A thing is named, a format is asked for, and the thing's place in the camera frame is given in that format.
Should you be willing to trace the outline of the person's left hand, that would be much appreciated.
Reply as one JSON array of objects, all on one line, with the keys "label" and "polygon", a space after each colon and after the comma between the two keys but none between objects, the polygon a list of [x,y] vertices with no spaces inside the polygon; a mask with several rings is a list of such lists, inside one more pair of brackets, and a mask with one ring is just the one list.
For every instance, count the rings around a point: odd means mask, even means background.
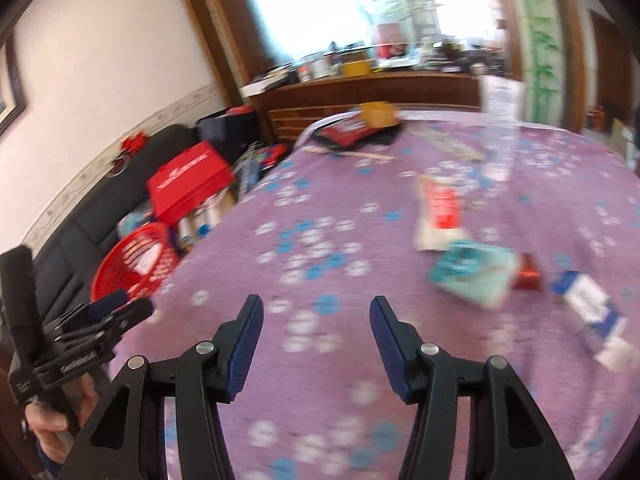
[{"label": "person's left hand", "polygon": [[[79,426],[84,426],[99,402],[99,395],[91,375],[85,374],[79,379],[81,399],[77,413]],[[35,434],[44,456],[57,465],[62,465],[68,456],[68,448],[58,437],[68,429],[65,415],[50,408],[49,405],[35,401],[25,408],[25,418],[29,429]]]}]

